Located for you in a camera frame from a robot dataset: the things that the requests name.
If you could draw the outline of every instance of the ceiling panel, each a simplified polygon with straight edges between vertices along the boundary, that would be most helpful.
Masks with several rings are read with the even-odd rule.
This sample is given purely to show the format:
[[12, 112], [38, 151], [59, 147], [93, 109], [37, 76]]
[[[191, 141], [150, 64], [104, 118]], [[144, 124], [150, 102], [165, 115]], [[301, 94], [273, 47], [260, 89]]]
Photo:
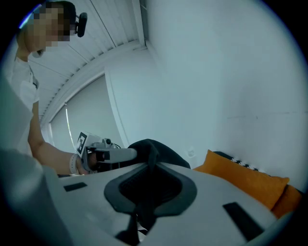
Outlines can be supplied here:
[[29, 63], [40, 84], [39, 117], [62, 86], [83, 66], [109, 50], [138, 39], [132, 0], [70, 0], [88, 14], [84, 37], [59, 43]]

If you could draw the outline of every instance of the forearm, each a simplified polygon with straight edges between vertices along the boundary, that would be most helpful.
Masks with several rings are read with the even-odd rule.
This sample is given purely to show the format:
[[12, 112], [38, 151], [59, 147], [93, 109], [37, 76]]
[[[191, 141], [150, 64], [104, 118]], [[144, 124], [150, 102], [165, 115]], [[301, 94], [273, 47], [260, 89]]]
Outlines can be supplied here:
[[[42, 165], [46, 165], [55, 169], [57, 174], [71, 174], [69, 169], [69, 161], [73, 153], [58, 150], [49, 143], [43, 142], [33, 153]], [[81, 159], [78, 157], [76, 161], [77, 169], [80, 174], [85, 174], [81, 167]]]

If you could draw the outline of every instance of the white watch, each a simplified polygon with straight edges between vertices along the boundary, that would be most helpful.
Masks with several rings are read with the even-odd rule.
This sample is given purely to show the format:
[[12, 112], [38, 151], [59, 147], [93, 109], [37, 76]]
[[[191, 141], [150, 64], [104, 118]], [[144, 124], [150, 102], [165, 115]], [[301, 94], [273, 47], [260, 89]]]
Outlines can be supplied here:
[[71, 159], [69, 160], [69, 170], [72, 174], [80, 174], [78, 172], [77, 166], [76, 166], [76, 160], [78, 158], [78, 154], [72, 155]]

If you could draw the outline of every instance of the orange pillow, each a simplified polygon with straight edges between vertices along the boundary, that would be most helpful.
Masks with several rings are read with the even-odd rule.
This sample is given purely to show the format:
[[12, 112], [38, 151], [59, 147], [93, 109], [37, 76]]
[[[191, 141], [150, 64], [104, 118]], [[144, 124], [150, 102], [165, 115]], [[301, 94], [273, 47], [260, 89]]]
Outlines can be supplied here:
[[265, 173], [243, 167], [211, 150], [207, 151], [204, 164], [194, 170], [229, 181], [263, 203], [270, 210], [274, 207], [289, 182], [289, 178], [270, 177]]
[[284, 193], [271, 210], [279, 219], [282, 215], [295, 211], [302, 199], [302, 195], [293, 186], [287, 185]]

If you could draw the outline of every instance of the man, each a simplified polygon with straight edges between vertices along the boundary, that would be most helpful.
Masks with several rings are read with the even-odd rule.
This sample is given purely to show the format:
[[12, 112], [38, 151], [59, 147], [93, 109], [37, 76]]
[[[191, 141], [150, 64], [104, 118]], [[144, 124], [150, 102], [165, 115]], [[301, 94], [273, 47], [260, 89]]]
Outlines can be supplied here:
[[[4, 73], [15, 94], [33, 113], [26, 131], [16, 147], [20, 152], [36, 158], [42, 165], [56, 170], [58, 174], [88, 174], [82, 168], [81, 159], [77, 154], [58, 150], [46, 143], [42, 137], [39, 124], [39, 83], [35, 79], [28, 56], [32, 52], [39, 55], [46, 47], [54, 46], [58, 41], [69, 41], [75, 34], [76, 10], [67, 1], [47, 2], [36, 10], [32, 18], [19, 31], [13, 42], [17, 42], [17, 51], [12, 69], [5, 68]], [[95, 155], [90, 156], [90, 163], [96, 164]]]

